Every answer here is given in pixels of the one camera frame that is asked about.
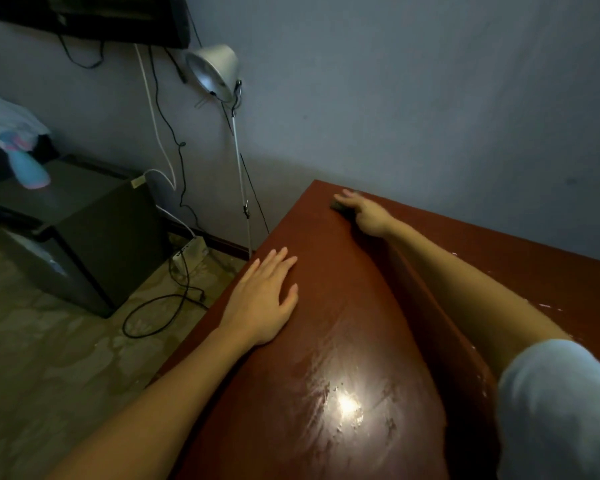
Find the floor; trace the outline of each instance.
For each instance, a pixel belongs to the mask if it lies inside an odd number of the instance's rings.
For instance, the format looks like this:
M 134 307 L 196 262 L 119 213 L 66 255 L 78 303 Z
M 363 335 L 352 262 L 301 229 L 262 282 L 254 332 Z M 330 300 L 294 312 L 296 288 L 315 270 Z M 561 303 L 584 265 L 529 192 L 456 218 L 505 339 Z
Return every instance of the floor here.
M 206 290 L 210 305 L 243 265 L 212 251 L 191 273 L 191 284 Z M 139 340 L 122 335 L 122 321 L 143 301 L 176 291 L 165 263 L 104 320 L 37 290 L 0 254 L 0 479 L 42 478 L 142 392 L 204 310 L 186 303 L 167 330 Z M 177 299 L 152 303 L 129 330 L 159 327 L 177 305 Z

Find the lamp shade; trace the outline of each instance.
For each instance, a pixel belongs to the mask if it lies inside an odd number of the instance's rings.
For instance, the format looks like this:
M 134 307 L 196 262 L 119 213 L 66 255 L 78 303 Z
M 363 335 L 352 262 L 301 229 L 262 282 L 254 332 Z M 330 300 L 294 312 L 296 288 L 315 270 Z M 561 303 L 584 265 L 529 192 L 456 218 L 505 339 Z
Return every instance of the lamp shade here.
M 225 102 L 233 100 L 238 80 L 238 57 L 227 45 L 213 45 L 191 52 L 187 65 L 200 85 Z

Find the power strip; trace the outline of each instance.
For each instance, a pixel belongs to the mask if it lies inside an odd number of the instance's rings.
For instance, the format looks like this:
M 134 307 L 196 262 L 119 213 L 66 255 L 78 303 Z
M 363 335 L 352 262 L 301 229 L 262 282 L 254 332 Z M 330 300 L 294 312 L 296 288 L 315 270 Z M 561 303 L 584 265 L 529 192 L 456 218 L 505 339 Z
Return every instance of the power strip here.
M 195 239 L 186 243 L 181 250 L 173 255 L 173 261 L 176 269 L 182 276 L 187 275 L 187 270 L 191 274 L 195 268 L 202 262 L 202 259 L 209 254 L 207 243 L 202 236 L 197 236 Z

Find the brown tabletop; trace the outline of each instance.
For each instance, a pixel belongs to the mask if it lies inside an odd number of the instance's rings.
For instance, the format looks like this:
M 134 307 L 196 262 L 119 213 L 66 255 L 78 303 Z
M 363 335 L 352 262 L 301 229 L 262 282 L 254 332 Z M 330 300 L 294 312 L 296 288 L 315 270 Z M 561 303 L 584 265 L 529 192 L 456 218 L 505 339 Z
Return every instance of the brown tabletop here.
M 174 477 L 494 475 L 492 375 L 408 264 L 329 209 L 339 190 L 314 181 L 254 254 L 287 246 L 299 257 L 282 293 L 298 282 L 300 302 L 279 336 L 225 379 Z M 600 359 L 600 261 L 374 199 L 540 307 Z M 218 325 L 232 290 L 154 379 Z

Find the white cable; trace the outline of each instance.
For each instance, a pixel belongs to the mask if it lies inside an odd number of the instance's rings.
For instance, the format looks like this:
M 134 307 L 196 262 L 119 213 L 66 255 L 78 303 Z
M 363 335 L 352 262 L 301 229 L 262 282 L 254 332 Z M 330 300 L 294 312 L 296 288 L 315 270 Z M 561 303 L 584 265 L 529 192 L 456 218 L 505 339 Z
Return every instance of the white cable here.
M 146 175 L 150 171 L 156 171 L 156 172 L 160 173 L 163 177 L 165 177 L 167 179 L 169 185 L 175 192 L 176 191 L 176 174 L 173 171 L 173 165 L 171 164 L 171 160 L 169 160 L 169 157 L 167 156 L 167 152 L 164 151 L 164 147 L 162 146 L 162 142 L 160 140 L 160 134 L 158 133 L 158 124 L 156 124 L 156 122 L 155 122 L 155 113 L 153 112 L 153 103 L 151 101 L 151 92 L 149 91 L 149 83 L 146 81 L 146 74 L 144 72 L 144 64 L 142 62 L 142 55 L 140 55 L 140 50 L 138 49 L 138 45 L 136 43 L 134 44 L 134 47 L 136 48 L 138 62 L 140 62 L 140 70 L 142 71 L 142 78 L 144 80 L 144 88 L 146 90 L 146 98 L 149 101 L 149 110 L 151 110 L 151 119 L 153 121 L 153 129 L 155 130 L 155 138 L 158 140 L 158 145 L 160 146 L 160 149 L 162 150 L 164 159 L 167 160 L 167 163 L 169 164 L 169 169 L 171 170 L 171 179 L 169 179 L 169 177 L 167 177 L 163 172 L 161 172 L 160 170 L 156 170 L 155 168 L 145 171 L 144 174 Z
M 187 228 L 187 230 L 191 233 L 191 235 L 193 236 L 193 239 L 196 238 L 196 233 L 193 232 L 193 229 L 191 229 L 191 227 L 187 226 L 186 224 L 184 224 L 184 222 L 182 222 L 179 218 L 177 218 L 176 216 L 174 216 L 172 213 L 170 213 L 168 210 L 165 210 L 163 208 L 161 208 L 159 205 L 156 205 L 156 207 L 158 208 L 158 210 L 163 211 L 165 214 L 167 214 L 169 217 L 171 217 L 172 219 L 177 220 L 180 224 L 184 225 L 184 227 Z

